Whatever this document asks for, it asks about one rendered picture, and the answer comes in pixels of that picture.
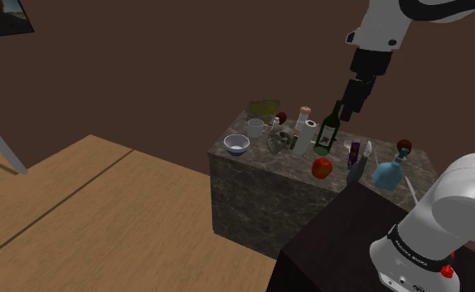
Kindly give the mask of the green wine bottle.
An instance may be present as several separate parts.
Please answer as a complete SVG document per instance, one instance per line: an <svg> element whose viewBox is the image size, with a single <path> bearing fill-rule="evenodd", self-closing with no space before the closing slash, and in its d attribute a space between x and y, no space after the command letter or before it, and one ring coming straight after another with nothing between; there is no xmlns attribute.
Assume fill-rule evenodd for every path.
<svg viewBox="0 0 475 292"><path fill-rule="evenodd" d="M321 124L317 141L313 148L314 152L318 155L326 156L330 153L332 144L340 127L339 112L341 106L341 101L337 100L333 111L323 120Z"/></svg>

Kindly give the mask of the white grinder with pink top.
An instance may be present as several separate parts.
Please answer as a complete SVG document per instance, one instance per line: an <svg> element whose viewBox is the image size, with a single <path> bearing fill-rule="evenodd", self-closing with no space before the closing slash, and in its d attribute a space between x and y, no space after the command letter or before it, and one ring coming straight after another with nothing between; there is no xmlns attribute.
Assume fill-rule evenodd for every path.
<svg viewBox="0 0 475 292"><path fill-rule="evenodd" d="M299 109L299 116L297 123L295 125L294 133L296 135L299 135L300 132L303 130L303 127L305 125L306 120L308 119L308 116L311 114L311 109L308 106L302 106Z"/></svg>

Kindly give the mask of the purple box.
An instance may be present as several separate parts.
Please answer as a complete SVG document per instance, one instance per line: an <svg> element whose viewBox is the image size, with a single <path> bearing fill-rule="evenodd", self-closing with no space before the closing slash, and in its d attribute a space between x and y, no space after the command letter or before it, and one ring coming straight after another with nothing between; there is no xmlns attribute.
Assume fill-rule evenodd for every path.
<svg viewBox="0 0 475 292"><path fill-rule="evenodd" d="M356 163L360 151L361 144L359 142L351 142L349 148L349 155L347 160L347 168L351 169L352 166Z"/></svg>

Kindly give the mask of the white paper towel roll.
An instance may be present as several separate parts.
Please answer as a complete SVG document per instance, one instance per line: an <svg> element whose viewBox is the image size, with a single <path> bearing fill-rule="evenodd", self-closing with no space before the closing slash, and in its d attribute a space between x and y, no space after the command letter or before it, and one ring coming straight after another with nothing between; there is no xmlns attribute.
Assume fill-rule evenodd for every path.
<svg viewBox="0 0 475 292"><path fill-rule="evenodd" d="M316 131L317 123L307 119L299 133L297 142L293 147L293 153L296 155L303 155L307 151Z"/></svg>

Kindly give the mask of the blue flask with brown stopper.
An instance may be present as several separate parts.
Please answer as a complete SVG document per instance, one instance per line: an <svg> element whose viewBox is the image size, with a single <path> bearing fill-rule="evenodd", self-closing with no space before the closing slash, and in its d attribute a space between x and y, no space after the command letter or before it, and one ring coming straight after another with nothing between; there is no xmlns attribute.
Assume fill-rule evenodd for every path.
<svg viewBox="0 0 475 292"><path fill-rule="evenodd" d="M388 163L380 163L373 173L373 183L380 189L394 191L403 178L400 165L411 152L412 143L408 139L402 139L396 144L396 147L399 153L394 160Z"/></svg>

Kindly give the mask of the red apple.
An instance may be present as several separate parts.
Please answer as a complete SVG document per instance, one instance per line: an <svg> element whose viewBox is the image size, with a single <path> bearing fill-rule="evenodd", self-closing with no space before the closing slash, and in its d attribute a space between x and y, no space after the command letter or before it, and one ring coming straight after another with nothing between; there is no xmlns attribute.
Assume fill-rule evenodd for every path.
<svg viewBox="0 0 475 292"><path fill-rule="evenodd" d="M324 179L332 172L332 163L326 158L318 158L313 162L312 175L317 179Z"/></svg>

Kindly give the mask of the yellow-green leafy plate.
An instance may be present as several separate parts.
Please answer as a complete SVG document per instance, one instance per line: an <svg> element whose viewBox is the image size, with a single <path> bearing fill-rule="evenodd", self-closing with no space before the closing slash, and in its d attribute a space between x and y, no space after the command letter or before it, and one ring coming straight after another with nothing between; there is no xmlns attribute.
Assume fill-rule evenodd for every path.
<svg viewBox="0 0 475 292"><path fill-rule="evenodd" d="M280 100L250 101L245 108L245 113L247 119L261 119L265 124L271 124L280 106Z"/></svg>

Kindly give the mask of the grey skull figure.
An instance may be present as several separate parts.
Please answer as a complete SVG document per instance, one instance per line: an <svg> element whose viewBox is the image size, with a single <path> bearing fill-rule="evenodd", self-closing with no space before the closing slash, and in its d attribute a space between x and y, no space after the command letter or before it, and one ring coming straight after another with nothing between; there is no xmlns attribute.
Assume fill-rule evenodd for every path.
<svg viewBox="0 0 475 292"><path fill-rule="evenodd" d="M275 125L269 132L266 146L271 154L276 155L293 142L294 133L291 128L285 125Z"/></svg>

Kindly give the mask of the white mug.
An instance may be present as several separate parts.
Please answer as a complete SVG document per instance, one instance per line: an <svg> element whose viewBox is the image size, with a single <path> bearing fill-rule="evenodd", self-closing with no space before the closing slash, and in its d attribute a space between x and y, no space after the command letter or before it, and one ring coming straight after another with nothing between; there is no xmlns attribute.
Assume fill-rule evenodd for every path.
<svg viewBox="0 0 475 292"><path fill-rule="evenodd" d="M268 128L262 119L250 119L247 122L247 135L249 138L259 138Z"/></svg>

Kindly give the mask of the thin white stick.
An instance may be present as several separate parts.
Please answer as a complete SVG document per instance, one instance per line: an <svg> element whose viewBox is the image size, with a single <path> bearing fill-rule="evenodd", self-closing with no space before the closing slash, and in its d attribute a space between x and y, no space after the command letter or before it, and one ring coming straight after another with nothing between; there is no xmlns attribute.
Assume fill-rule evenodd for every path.
<svg viewBox="0 0 475 292"><path fill-rule="evenodd" d="M416 192L413 188L413 185L408 177L405 176L405 181L407 183L408 189L410 190L411 196L414 199L414 204L417 205L419 203L419 199L416 197Z"/></svg>

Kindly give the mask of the white bowl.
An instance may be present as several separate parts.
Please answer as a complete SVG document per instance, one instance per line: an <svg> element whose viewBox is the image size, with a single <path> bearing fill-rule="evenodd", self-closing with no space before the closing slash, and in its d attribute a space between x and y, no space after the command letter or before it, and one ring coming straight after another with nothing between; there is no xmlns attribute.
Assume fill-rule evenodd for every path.
<svg viewBox="0 0 475 292"><path fill-rule="evenodd" d="M225 150L232 156L241 156L249 146L250 140L243 134L230 134L223 140Z"/></svg>

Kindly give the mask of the dark robot stand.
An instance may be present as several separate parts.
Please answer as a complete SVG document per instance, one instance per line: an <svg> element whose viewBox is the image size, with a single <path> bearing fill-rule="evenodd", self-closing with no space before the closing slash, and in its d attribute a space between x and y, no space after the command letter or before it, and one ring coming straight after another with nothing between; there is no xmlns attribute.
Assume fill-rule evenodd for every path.
<svg viewBox="0 0 475 292"><path fill-rule="evenodd" d="M346 187L280 251L266 292L394 292L369 248L406 211L355 183Z"/></svg>

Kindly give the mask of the dark marble counter block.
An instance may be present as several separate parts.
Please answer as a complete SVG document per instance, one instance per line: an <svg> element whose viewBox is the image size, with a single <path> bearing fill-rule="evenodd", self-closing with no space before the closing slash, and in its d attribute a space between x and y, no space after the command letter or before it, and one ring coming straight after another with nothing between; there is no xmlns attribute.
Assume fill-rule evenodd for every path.
<svg viewBox="0 0 475 292"><path fill-rule="evenodd" d="M393 161L398 154L397 139L391 143L340 131L325 157L332 163L332 172L324 179L316 179L312 164L320 156L314 153L313 146L301 156L291 149L273 155L266 146L269 131L260 138L250 138L250 146L241 156L229 154L224 138L246 134L247 122L243 111L208 151L212 224L217 235L276 259L280 249L346 187L347 139L361 143L360 155L368 140L375 150L367 160L361 184L406 211L415 206L404 178L394 191L379 189L372 181L376 157L379 163ZM439 176L426 153L416 148L401 169L418 199Z"/></svg>

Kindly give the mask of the grey slanted bar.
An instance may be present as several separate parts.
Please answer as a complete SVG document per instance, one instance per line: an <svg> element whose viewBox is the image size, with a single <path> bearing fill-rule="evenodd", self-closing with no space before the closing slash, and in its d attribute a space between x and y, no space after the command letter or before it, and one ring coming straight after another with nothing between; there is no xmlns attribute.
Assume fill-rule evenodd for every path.
<svg viewBox="0 0 475 292"><path fill-rule="evenodd" d="M13 169L21 174L28 174L27 168L23 165L16 154L10 149L7 143L0 135L0 153L11 164Z"/></svg>

